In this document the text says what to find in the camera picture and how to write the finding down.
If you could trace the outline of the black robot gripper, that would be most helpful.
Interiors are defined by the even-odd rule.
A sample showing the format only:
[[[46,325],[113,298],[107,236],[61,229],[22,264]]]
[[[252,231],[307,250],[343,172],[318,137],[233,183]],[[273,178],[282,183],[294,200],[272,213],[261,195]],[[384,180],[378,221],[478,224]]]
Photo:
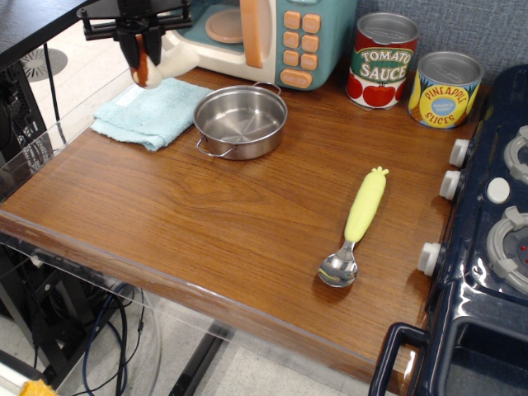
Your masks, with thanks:
[[[158,66],[162,35],[166,31],[192,26],[191,2],[171,0],[92,1],[77,10],[87,40],[118,40],[128,65],[139,66],[138,34],[143,33],[144,48]]]

